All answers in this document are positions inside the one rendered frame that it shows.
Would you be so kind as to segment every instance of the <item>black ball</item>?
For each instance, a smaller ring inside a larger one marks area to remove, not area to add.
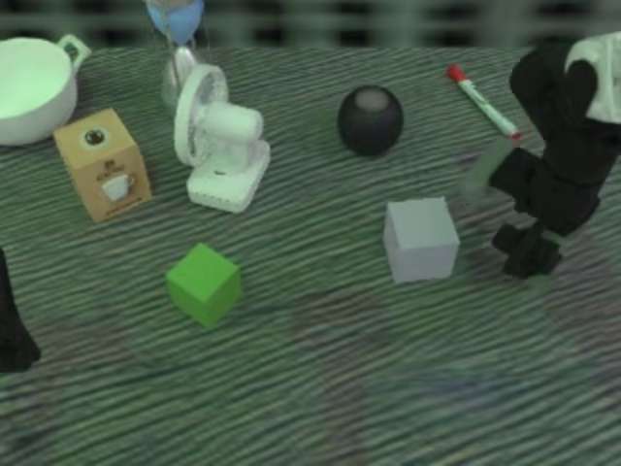
[[[363,85],[344,98],[339,109],[339,134],[359,155],[380,155],[392,148],[404,127],[404,112],[392,92]]]

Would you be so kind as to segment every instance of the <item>brown box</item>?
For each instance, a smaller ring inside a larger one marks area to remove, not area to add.
[[[140,149],[113,109],[57,129],[54,141],[94,221],[117,216],[152,197]]]

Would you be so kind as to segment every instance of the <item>white scale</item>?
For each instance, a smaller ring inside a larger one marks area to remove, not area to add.
[[[244,211],[270,164],[262,133],[259,112],[229,103],[222,70],[197,65],[183,85],[175,116],[175,152],[181,163],[194,167],[186,183],[190,201]]]

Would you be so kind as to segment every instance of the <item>white pen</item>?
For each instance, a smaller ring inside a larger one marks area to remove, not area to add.
[[[476,106],[501,130],[503,134],[510,139],[518,140],[522,134],[517,127],[509,121],[503,114],[496,110],[485,97],[483,97],[473,82],[466,76],[461,68],[455,64],[450,65],[446,70],[446,74],[451,80],[459,85],[459,87],[468,95],[476,104]]]

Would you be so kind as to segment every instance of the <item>white pot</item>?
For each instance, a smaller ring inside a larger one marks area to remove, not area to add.
[[[76,51],[71,59],[68,48]],[[42,141],[64,126],[78,101],[76,73],[91,50],[75,36],[0,41],[0,146]]]

